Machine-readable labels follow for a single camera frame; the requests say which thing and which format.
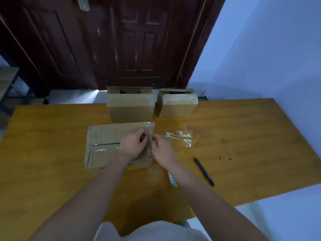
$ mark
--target yellow label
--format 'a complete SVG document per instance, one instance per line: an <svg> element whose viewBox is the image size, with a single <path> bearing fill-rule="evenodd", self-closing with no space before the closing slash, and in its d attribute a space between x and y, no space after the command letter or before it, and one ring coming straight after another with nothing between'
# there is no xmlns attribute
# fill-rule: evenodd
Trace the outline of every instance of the yellow label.
<svg viewBox="0 0 321 241"><path fill-rule="evenodd" d="M135 169L134 166L128 166L128 167L126 167L125 171L134 170L134 169Z"/></svg>

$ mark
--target black pen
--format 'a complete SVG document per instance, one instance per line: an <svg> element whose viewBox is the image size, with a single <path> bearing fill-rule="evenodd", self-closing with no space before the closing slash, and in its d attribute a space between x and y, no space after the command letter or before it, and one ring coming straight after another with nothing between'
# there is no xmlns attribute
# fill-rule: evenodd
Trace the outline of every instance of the black pen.
<svg viewBox="0 0 321 241"><path fill-rule="evenodd" d="M206 170L204 169L204 167L202 166L202 164L199 162L198 159L196 159L194 157L194 160L196 162L196 164L198 165L198 167L200 168L200 170L202 171L202 173L204 174L205 178L207 179L207 181L212 185L214 186L214 182L213 180L211 179L210 175L208 175L208 173L206 172Z"/></svg>

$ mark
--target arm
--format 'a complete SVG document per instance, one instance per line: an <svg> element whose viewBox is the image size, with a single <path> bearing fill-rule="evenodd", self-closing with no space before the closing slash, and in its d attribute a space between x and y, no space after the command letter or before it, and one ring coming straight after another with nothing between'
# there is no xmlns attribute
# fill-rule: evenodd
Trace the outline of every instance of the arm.
<svg viewBox="0 0 321 241"><path fill-rule="evenodd" d="M176 160L171 143L165 136L153 135L152 150L157 162L173 176L212 240L268 241L246 217Z"/></svg>
<svg viewBox="0 0 321 241"><path fill-rule="evenodd" d="M29 241L93 240L123 171L146 144L144 128L124 137L117 155L107 166L46 220Z"/></svg>

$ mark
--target wooden door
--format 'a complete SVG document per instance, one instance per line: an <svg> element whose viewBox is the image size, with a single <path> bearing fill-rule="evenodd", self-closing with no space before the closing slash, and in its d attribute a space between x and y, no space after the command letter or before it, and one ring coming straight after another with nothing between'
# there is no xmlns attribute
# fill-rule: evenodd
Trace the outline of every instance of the wooden door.
<svg viewBox="0 0 321 241"><path fill-rule="evenodd" d="M95 89L71 0L0 0L0 15L51 89Z"/></svg>
<svg viewBox="0 0 321 241"><path fill-rule="evenodd" d="M89 3L77 17L99 89L174 86L201 0Z"/></svg>
<svg viewBox="0 0 321 241"><path fill-rule="evenodd" d="M0 0L51 89L173 87L201 0Z"/></svg>

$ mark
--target cardboard box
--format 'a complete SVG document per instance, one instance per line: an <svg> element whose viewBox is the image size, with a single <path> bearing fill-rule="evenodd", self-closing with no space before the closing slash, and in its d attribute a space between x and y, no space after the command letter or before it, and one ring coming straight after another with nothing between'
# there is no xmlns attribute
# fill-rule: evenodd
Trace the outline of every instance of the cardboard box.
<svg viewBox="0 0 321 241"><path fill-rule="evenodd" d="M151 121L155 97L148 87L107 87L107 107L113 123Z"/></svg>
<svg viewBox="0 0 321 241"><path fill-rule="evenodd" d="M155 123L137 122L96 125L88 127L87 144L84 167L93 174L103 169L113 156L118 152L119 143L129 132L140 127L150 127L154 132ZM149 167L152 165L154 158L150 158L147 147L141 154L134 159L127 170Z"/></svg>
<svg viewBox="0 0 321 241"><path fill-rule="evenodd" d="M159 117L189 117L197 104L193 89L160 89L156 106Z"/></svg>

